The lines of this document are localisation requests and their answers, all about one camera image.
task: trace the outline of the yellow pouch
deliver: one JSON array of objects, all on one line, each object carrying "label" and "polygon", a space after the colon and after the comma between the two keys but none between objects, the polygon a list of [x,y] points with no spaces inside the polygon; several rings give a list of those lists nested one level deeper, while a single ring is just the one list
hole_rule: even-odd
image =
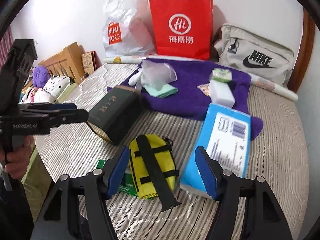
[{"label": "yellow pouch", "polygon": [[[171,145],[156,134],[147,134],[146,137],[151,148],[155,152],[155,158],[164,174],[164,177],[166,178],[166,182],[168,183],[170,189],[173,190],[176,176],[179,175],[179,171],[176,170],[176,166],[172,158]],[[157,196],[157,192],[153,186],[153,183],[151,182],[147,168],[139,152],[136,139],[130,143],[129,149],[131,152],[130,170],[138,197],[151,198]]]}]

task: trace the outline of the mint green cloth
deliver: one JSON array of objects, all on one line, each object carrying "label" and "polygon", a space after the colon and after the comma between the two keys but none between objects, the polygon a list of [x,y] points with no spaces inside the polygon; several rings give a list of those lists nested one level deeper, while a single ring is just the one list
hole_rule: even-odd
[{"label": "mint green cloth", "polygon": [[156,98],[166,98],[170,95],[173,95],[178,92],[178,89],[173,87],[172,85],[165,84],[161,90],[156,90],[151,86],[145,86],[144,87],[146,91],[151,95],[152,97]]}]

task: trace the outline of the purple plush toy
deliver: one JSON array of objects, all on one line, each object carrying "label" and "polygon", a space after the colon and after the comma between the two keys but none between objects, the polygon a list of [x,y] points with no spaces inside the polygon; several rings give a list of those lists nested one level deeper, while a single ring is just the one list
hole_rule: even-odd
[{"label": "purple plush toy", "polygon": [[51,78],[49,71],[44,66],[38,66],[33,69],[33,86],[43,88]]}]

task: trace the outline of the white plastic bag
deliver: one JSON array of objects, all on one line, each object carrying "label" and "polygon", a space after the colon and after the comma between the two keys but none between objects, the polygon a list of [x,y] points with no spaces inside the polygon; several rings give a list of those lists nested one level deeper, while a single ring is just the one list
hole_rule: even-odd
[{"label": "white plastic bag", "polygon": [[153,39],[142,21],[148,0],[107,0],[102,30],[107,57],[148,55],[156,52]]},{"label": "white plastic bag", "polygon": [[151,86],[156,90],[161,90],[165,84],[177,80],[175,70],[167,63],[155,63],[150,60],[142,61],[142,68],[133,75],[129,81],[129,86],[136,85],[135,89],[141,91],[145,86]]}]

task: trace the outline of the striped bed sheet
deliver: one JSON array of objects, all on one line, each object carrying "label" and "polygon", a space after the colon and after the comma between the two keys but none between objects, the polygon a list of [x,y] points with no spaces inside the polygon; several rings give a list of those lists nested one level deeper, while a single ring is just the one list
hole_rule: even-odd
[{"label": "striped bed sheet", "polygon": [[[65,101],[89,111],[106,93],[119,85],[137,65],[105,64],[81,83]],[[306,142],[295,104],[262,88],[251,86],[250,113],[261,118],[264,129],[251,142],[246,177],[264,176],[297,239],[308,201],[309,175]],[[174,141],[172,153],[177,169],[183,170],[200,132],[202,122],[146,110],[131,128],[123,144],[139,134],[158,134]],[[84,124],[69,124],[38,136],[36,146],[54,181],[60,175],[79,177],[95,169],[99,159],[109,159],[117,147],[103,141]],[[174,190],[182,204],[161,213],[158,199],[142,200],[118,192],[107,201],[117,236],[126,239],[205,239],[218,203],[190,192]],[[80,212],[86,217],[85,199],[79,197]],[[241,198],[232,239],[239,239],[245,199]]]}]

